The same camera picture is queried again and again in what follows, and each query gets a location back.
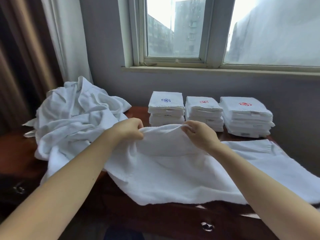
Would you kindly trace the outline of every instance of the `wooden table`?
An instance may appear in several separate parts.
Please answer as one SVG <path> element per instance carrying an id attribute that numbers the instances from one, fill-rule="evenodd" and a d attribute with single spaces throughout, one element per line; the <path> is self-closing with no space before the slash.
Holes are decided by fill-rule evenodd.
<path id="1" fill-rule="evenodd" d="M 132 107 L 126 115 L 149 126 L 147 107 Z M 34 157 L 37 144 L 23 134 L 22 128 L 0 137 L 0 203 L 20 204 L 38 185 L 47 162 Z M 247 141 L 250 138 L 218 133 L 221 141 Z M 124 194 L 106 172 L 101 172 L 82 208 L 88 214 L 106 216 L 112 224 L 137 231 L 183 240 L 204 239 L 277 239 L 260 220 L 242 216 L 254 213 L 249 205 L 215 201 L 202 204 L 167 203 L 140 206 Z M 214 225 L 205 231 L 202 222 Z"/>

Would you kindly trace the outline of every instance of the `stack of folded towels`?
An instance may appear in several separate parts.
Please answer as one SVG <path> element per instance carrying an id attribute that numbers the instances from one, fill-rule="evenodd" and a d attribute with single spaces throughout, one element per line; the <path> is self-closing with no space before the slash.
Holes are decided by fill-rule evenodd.
<path id="1" fill-rule="evenodd" d="M 211 97 L 186 98 L 186 120 L 206 123 L 215 132 L 223 132 L 222 108 Z"/>
<path id="2" fill-rule="evenodd" d="M 266 137 L 275 126 L 273 115 L 253 97 L 221 97 L 224 124 L 230 134 L 243 137 Z"/>
<path id="3" fill-rule="evenodd" d="M 184 104 L 182 93 L 154 91 L 149 102 L 148 112 L 151 114 L 149 123 L 153 127 L 183 124 Z"/>

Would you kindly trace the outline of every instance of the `silver knob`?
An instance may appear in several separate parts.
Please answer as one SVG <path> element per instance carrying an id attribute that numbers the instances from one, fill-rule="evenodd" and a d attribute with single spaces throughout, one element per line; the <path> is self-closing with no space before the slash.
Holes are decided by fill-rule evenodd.
<path id="1" fill-rule="evenodd" d="M 201 222 L 201 226 L 202 226 L 202 229 L 207 231 L 207 232 L 212 232 L 212 230 L 214 229 L 214 226 L 213 225 L 210 225 L 206 222 Z"/>
<path id="2" fill-rule="evenodd" d="M 20 195 L 23 195 L 26 192 L 26 190 L 20 186 L 14 186 L 13 189 L 17 194 L 20 194 Z"/>

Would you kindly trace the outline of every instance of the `person's left arm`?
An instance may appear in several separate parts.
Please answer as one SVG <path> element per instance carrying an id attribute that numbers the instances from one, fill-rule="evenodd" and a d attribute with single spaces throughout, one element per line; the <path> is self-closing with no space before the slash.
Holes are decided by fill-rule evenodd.
<path id="1" fill-rule="evenodd" d="M 1 240 L 56 240 L 79 210 L 112 150 L 125 139 L 140 140 L 140 119 L 115 124 L 38 187 L 0 225 Z"/>

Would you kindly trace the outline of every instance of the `red flower emblem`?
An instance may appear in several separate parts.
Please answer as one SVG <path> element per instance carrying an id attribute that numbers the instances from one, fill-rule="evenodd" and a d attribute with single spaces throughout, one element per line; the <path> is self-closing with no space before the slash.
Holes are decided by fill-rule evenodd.
<path id="1" fill-rule="evenodd" d="M 239 103 L 239 104 L 244 106 L 252 106 L 252 104 L 249 104 L 249 103 Z"/>

